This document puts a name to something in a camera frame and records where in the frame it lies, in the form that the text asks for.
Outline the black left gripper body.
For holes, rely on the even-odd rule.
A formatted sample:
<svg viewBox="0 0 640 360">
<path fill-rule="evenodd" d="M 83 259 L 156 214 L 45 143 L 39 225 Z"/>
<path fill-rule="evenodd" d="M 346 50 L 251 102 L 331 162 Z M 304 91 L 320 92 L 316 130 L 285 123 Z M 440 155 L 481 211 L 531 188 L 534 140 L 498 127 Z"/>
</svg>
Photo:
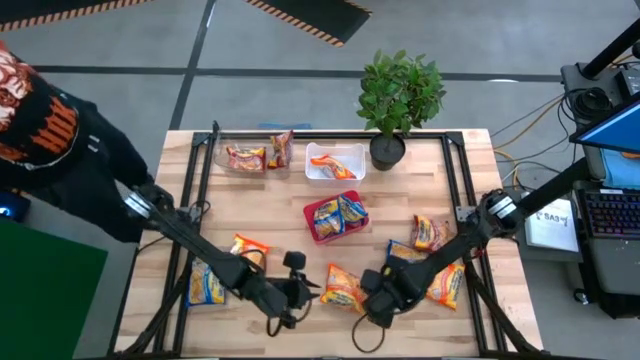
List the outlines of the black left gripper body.
<svg viewBox="0 0 640 360">
<path fill-rule="evenodd" d="M 301 284 L 293 278 L 255 276 L 249 281 L 249 300 L 267 317 L 279 317 L 303 306 Z"/>
</svg>

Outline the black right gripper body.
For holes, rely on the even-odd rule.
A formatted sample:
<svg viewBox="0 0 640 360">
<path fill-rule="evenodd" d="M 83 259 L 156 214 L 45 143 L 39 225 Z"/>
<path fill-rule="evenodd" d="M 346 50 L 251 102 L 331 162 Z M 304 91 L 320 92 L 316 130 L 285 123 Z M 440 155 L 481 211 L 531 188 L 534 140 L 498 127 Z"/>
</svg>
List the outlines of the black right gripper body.
<svg viewBox="0 0 640 360">
<path fill-rule="evenodd" d="M 411 308 L 423 299 L 422 287 L 405 269 L 385 269 L 382 280 L 397 308 Z"/>
</svg>

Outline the blue Maruchan noodle packet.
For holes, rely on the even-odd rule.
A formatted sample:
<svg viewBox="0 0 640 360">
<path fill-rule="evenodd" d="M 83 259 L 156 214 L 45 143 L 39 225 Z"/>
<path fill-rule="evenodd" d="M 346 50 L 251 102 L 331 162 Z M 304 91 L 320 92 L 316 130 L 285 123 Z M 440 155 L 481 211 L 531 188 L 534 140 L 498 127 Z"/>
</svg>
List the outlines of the blue Maruchan noodle packet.
<svg viewBox="0 0 640 360">
<path fill-rule="evenodd" d="M 210 266 L 199 258 L 195 258 L 191 262 L 188 295 L 185 303 L 188 307 L 226 303 L 225 288 L 213 274 Z"/>
<path fill-rule="evenodd" d="M 345 221 L 337 199 L 321 204 L 313 215 L 314 229 L 319 240 L 342 234 L 345 229 Z"/>
<path fill-rule="evenodd" d="M 390 266 L 416 263 L 425 260 L 428 255 L 415 250 L 404 243 L 390 240 L 386 249 L 386 263 Z"/>
<path fill-rule="evenodd" d="M 339 196 L 338 205 L 346 225 L 361 226 L 368 217 L 368 212 L 360 202 L 353 201 L 344 194 Z"/>
</svg>

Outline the red Maruchan noodle packet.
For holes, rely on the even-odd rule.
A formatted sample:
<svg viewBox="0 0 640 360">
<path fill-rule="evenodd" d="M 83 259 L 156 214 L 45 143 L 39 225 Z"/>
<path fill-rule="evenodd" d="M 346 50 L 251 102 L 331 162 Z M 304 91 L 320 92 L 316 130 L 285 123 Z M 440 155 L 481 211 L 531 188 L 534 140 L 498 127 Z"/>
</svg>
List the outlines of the red Maruchan noodle packet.
<svg viewBox="0 0 640 360">
<path fill-rule="evenodd" d="M 241 255 L 255 263 L 261 269 L 267 265 L 267 255 L 270 247 L 256 240 L 247 238 L 240 234 L 234 235 L 234 244 L 230 252 L 234 255 Z"/>
<path fill-rule="evenodd" d="M 279 135 L 271 136 L 273 156 L 267 163 L 269 169 L 288 168 L 293 154 L 294 131 L 289 130 Z"/>
<path fill-rule="evenodd" d="M 266 169 L 265 147 L 227 146 L 228 165 L 242 172 L 264 172 Z"/>
</svg>

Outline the orange Maruchan noodle packet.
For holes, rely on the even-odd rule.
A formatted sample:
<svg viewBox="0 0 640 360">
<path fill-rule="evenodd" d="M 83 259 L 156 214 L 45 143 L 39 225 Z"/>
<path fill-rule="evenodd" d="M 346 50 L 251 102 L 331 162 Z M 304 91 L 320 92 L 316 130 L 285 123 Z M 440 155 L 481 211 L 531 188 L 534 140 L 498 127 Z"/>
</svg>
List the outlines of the orange Maruchan noodle packet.
<svg viewBox="0 0 640 360">
<path fill-rule="evenodd" d="M 415 215 L 411 242 L 419 251 L 433 253 L 454 237 L 448 221 L 439 221 Z"/>
<path fill-rule="evenodd" d="M 364 314 L 363 302 L 366 298 L 357 276 L 335 264 L 328 265 L 325 292 L 320 297 L 322 303 Z"/>
<path fill-rule="evenodd" d="M 428 287 L 426 297 L 452 310 L 457 309 L 457 298 L 464 278 L 465 266 L 450 264 L 439 272 Z"/>
<path fill-rule="evenodd" d="M 310 164 L 319 167 L 330 178 L 337 180 L 355 180 L 356 175 L 344 166 L 339 160 L 331 157 L 328 154 L 312 157 Z"/>
</svg>

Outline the red plastic bin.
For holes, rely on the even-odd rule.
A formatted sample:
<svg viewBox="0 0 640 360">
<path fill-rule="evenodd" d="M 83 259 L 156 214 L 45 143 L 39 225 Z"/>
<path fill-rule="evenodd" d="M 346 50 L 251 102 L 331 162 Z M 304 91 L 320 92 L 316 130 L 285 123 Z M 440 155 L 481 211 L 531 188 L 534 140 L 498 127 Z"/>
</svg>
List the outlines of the red plastic bin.
<svg viewBox="0 0 640 360">
<path fill-rule="evenodd" d="M 356 192 L 355 190 L 349 190 L 349 191 L 343 192 L 343 193 L 341 193 L 341 194 L 344 194 L 345 196 L 349 197 L 351 200 L 353 200 L 353 201 L 357 201 L 357 202 L 360 202 L 360 203 L 363 205 L 363 203 L 362 203 L 362 201 L 361 201 L 361 198 L 360 198 L 359 193 L 358 193 L 358 192 Z M 307 206 L 305 206 L 305 207 L 304 207 L 304 209 L 303 209 L 303 214 L 304 214 L 304 217 L 305 217 L 305 219 L 306 219 L 306 221 L 307 221 L 307 225 L 308 225 L 308 227 L 309 227 L 309 230 L 310 230 L 310 232 L 311 232 L 312 239 L 314 240 L 314 242 L 315 242 L 316 244 L 325 244 L 325 243 L 328 243 L 328 242 L 334 241 L 334 240 L 336 240 L 336 239 L 338 239 L 338 238 L 341 238 L 341 237 L 344 237 L 344 236 L 349 235 L 349 234 L 351 234 L 351 233 L 354 233 L 354 232 L 360 231 L 360 230 L 364 229 L 364 228 L 368 225 L 369 220 L 370 220 L 369 214 L 368 214 L 368 217 L 367 217 L 367 219 L 365 220 L 364 224 L 363 224 L 363 225 L 361 225 L 361 226 L 352 227 L 352 226 L 349 226 L 349 225 L 346 225 L 346 224 L 345 224 L 345 225 L 346 225 L 346 229 L 345 229 L 345 231 L 344 231 L 342 234 L 339 234 L 339 235 L 334 236 L 334 237 L 326 238 L 326 239 L 324 239 L 324 240 L 319 240 L 319 239 L 318 239 L 317 234 L 316 234 L 316 231 L 315 231 L 315 229 L 314 229 L 314 223 L 313 223 L 313 215 L 314 215 L 314 211 L 315 211 L 315 210 L 316 210 L 316 209 L 317 209 L 321 204 L 323 204 L 323 203 L 325 203 L 325 202 L 327 202 L 327 201 L 334 200 L 334 199 L 337 199 L 337 200 L 338 200 L 338 198 L 339 198 L 339 196 L 340 196 L 341 194 L 338 194 L 338 195 L 332 196 L 332 197 L 327 198 L 327 199 L 324 199 L 324 200 L 316 201 L 315 203 L 309 204 L 309 205 L 307 205 Z"/>
</svg>

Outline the clear plastic bin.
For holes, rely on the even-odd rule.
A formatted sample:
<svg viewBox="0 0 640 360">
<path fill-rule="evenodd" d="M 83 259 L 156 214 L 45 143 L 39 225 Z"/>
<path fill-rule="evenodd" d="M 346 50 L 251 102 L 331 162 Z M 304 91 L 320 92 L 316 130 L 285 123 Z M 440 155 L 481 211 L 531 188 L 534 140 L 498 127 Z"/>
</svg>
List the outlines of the clear plastic bin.
<svg viewBox="0 0 640 360">
<path fill-rule="evenodd" d="M 290 164 L 294 155 L 294 139 L 293 139 L 293 154 L 288 168 L 269 169 L 267 167 L 268 161 L 273 156 L 273 146 L 271 144 L 271 136 L 279 135 L 279 133 L 241 133 L 231 134 L 222 133 L 216 138 L 216 145 L 214 147 L 214 162 L 221 167 L 225 172 L 232 175 L 246 176 L 246 177 L 265 177 L 270 174 L 285 173 L 289 170 Z M 242 172 L 232 169 L 228 165 L 229 155 L 227 154 L 226 147 L 234 146 L 238 147 L 265 147 L 266 148 L 266 169 L 264 172 Z"/>
</svg>

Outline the green potted plant black pot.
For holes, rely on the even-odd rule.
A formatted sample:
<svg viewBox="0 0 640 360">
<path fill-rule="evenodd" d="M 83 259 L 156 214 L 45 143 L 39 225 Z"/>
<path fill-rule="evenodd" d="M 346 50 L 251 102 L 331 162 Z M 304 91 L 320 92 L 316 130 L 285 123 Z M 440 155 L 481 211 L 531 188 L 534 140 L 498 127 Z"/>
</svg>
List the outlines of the green potted plant black pot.
<svg viewBox="0 0 640 360">
<path fill-rule="evenodd" d="M 447 94 L 441 72 L 424 54 L 411 57 L 406 51 L 386 54 L 377 50 L 364 66 L 360 81 L 357 115 L 367 130 L 379 133 L 370 141 L 374 168 L 392 169 L 406 153 L 405 139 L 412 129 L 420 129 L 434 119 Z"/>
</svg>

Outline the black keyboard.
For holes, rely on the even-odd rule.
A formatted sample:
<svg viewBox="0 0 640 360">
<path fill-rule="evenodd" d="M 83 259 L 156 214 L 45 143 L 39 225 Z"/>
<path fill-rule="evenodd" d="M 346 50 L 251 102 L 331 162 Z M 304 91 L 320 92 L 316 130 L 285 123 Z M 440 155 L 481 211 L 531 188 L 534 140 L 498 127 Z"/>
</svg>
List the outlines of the black keyboard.
<svg viewBox="0 0 640 360">
<path fill-rule="evenodd" d="M 586 231 L 592 238 L 640 240 L 640 191 L 579 190 L 577 197 Z"/>
</svg>

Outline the green floor mat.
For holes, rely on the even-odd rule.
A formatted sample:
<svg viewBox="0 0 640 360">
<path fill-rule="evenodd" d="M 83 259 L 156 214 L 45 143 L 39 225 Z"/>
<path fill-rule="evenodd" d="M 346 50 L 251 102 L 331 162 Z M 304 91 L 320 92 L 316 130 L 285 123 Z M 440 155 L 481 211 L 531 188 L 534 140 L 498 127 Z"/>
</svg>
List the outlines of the green floor mat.
<svg viewBox="0 0 640 360">
<path fill-rule="evenodd" d="M 71 360 L 107 252 L 0 220 L 0 360 Z"/>
</svg>

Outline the blue cloth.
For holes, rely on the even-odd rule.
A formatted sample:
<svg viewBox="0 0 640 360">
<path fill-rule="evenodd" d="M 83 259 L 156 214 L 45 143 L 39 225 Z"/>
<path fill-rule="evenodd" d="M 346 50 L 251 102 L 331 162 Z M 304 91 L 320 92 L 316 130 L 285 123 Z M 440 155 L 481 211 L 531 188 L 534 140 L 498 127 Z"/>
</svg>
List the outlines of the blue cloth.
<svg viewBox="0 0 640 360">
<path fill-rule="evenodd" d="M 603 183 L 606 187 L 640 190 L 640 158 L 626 158 L 621 152 L 609 149 L 602 149 L 601 156 L 606 173 Z"/>
</svg>

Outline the computer monitor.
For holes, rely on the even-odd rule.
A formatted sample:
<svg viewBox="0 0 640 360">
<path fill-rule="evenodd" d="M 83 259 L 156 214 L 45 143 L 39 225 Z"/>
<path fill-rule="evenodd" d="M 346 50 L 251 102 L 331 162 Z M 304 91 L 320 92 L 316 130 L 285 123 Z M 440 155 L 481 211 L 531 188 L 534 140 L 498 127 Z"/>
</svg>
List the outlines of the computer monitor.
<svg viewBox="0 0 640 360">
<path fill-rule="evenodd" d="M 640 92 L 615 106 L 606 116 L 581 128 L 570 142 L 640 154 Z"/>
</svg>

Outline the black hazard-striped floor mat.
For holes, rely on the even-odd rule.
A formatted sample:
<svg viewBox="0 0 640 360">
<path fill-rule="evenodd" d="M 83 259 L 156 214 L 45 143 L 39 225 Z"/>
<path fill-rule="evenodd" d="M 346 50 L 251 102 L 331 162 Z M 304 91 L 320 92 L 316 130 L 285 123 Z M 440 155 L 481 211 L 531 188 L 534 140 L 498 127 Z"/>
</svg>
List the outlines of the black hazard-striped floor mat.
<svg viewBox="0 0 640 360">
<path fill-rule="evenodd" d="M 150 1 L 153 0 L 0 0 L 0 33 Z"/>
<path fill-rule="evenodd" d="M 243 0 L 333 47 L 345 43 L 372 11 L 352 0 Z"/>
</svg>

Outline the person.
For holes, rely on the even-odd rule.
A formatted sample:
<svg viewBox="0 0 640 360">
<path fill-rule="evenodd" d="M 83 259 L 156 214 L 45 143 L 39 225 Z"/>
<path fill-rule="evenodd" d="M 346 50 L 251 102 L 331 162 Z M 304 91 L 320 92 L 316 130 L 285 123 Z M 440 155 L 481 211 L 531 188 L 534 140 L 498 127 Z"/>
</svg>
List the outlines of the person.
<svg viewBox="0 0 640 360">
<path fill-rule="evenodd" d="M 0 188 L 25 191 L 119 242 L 137 243 L 142 228 L 118 187 L 152 180 L 96 104 L 49 83 L 0 40 Z"/>
</svg>

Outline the black stand pole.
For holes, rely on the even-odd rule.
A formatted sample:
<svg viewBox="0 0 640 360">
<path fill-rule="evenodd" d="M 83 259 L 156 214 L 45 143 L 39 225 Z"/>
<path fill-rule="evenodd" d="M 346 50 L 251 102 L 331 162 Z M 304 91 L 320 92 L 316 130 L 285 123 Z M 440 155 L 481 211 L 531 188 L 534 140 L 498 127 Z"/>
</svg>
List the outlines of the black stand pole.
<svg viewBox="0 0 640 360">
<path fill-rule="evenodd" d="M 580 73 L 587 79 L 596 78 L 614 60 L 640 40 L 640 18 L 616 37 L 607 47 L 589 63 L 580 67 Z"/>
</svg>

